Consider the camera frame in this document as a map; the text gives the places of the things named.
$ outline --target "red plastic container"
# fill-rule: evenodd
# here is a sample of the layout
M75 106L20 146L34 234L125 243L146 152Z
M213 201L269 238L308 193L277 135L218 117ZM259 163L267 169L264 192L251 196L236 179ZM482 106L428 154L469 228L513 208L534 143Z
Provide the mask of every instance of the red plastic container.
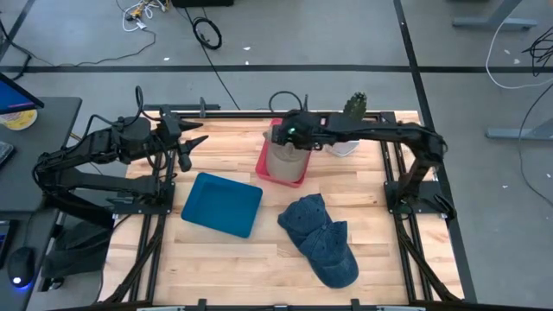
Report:
M274 118L270 121L270 125L278 125L283 120L281 118ZM256 165L256 173L259 178L266 180L266 181L273 181L275 183L288 186L288 187L299 187L302 185L303 180L305 179L305 172L308 170L309 165L309 158L311 157L311 152L309 152L308 160L305 161L305 168L303 169L302 177L295 182L290 181L281 181L277 178L273 178L269 175L269 172L267 171L267 152L269 151L269 142L265 140L265 143L263 144L263 148L261 149L261 155L259 155L259 159L257 160Z

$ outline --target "wooden tabletop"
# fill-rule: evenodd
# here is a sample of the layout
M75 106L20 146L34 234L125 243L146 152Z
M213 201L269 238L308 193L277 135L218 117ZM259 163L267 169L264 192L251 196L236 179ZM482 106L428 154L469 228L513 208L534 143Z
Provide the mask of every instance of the wooden tabletop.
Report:
M416 111L396 111L398 120L418 122ZM349 156L313 152L303 185L297 189L263 181L255 165L270 119L201 119L204 126L183 138L209 135L194 149L193 168L175 178L173 212L167 219L156 282L156 305L348 305L405 304L407 296L392 216L386 208L384 163L378 142L361 141ZM407 167L413 160L404 147ZM261 187L264 195L248 239L234 237L181 219L182 208L199 172ZM149 175L146 161L133 162L127 177ZM277 223L293 201L321 193L333 221L348 223L348 243L359 277L344 289L329 289ZM417 215L424 254L449 290L462 297L448 230L436 214ZM135 262L142 215L134 215L113 234L100 299L109 296ZM411 260L417 297L418 269ZM148 273L143 273L141 292Z

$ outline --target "blue tray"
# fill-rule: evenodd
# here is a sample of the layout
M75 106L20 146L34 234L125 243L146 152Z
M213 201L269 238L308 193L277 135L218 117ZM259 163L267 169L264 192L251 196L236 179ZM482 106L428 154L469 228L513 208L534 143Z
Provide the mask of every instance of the blue tray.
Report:
M263 190L259 187L199 173L181 218L208 228L250 237Z

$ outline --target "small cactus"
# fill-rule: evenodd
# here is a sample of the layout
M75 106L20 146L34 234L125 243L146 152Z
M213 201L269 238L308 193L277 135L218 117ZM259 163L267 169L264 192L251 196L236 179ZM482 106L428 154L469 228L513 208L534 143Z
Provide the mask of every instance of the small cactus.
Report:
M356 92L346 102L344 114L354 120L362 120L366 112L366 95L363 92Z

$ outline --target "blue baseball cap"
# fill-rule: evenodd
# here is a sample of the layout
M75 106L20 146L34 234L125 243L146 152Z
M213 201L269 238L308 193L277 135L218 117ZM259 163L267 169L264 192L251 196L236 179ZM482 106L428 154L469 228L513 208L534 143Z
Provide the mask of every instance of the blue baseball cap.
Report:
M278 224L329 288L344 288L357 279L359 267L347 244L347 222L330 219L320 194L290 204L278 215Z

